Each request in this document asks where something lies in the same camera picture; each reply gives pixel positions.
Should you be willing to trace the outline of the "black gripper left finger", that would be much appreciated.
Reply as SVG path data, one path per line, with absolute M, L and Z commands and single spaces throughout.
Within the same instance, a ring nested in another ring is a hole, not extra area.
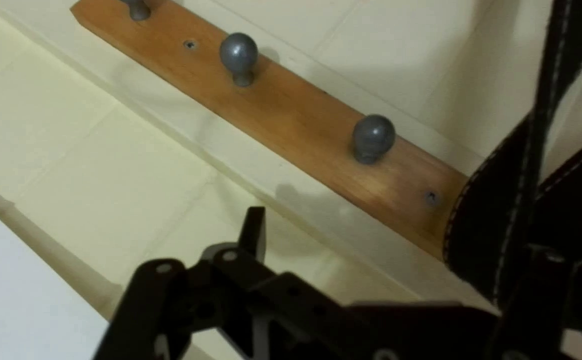
M 242 360 L 341 360 L 322 319 L 331 308 L 291 274 L 263 265 L 266 209 L 245 211 L 236 241 L 208 246 L 186 268 L 140 263 L 94 360 L 184 360 L 192 335 L 217 330 Z

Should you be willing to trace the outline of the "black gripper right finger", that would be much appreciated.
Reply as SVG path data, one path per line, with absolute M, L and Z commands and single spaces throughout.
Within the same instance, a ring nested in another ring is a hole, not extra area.
M 547 247 L 531 247 L 488 341 L 488 360 L 570 360 L 565 330 L 582 333 L 582 268 Z

